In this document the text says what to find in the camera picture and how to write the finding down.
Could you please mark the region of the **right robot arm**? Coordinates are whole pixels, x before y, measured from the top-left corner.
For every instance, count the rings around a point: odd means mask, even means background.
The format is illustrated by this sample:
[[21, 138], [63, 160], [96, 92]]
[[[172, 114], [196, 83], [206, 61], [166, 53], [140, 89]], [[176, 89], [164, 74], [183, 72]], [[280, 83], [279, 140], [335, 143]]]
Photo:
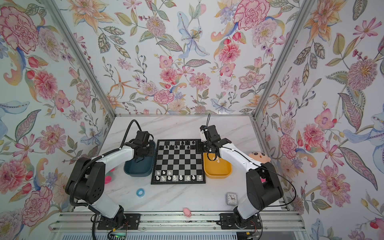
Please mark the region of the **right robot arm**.
[[246, 155], [230, 140], [222, 139], [214, 125], [201, 126], [200, 134], [205, 153], [226, 160], [245, 174], [247, 198], [234, 208], [237, 222], [245, 222], [283, 197], [279, 176], [268, 156]]

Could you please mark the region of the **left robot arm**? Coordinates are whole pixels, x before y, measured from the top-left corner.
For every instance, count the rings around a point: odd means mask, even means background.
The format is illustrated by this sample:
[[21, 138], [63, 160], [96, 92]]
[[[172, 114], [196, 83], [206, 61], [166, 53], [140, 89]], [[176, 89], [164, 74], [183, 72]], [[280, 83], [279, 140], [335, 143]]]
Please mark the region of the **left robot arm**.
[[115, 167], [150, 152], [153, 135], [137, 131], [135, 138], [123, 141], [116, 149], [94, 158], [80, 158], [69, 177], [65, 192], [73, 207], [86, 207], [96, 215], [121, 222], [125, 219], [124, 208], [115, 203], [105, 189], [105, 175]]

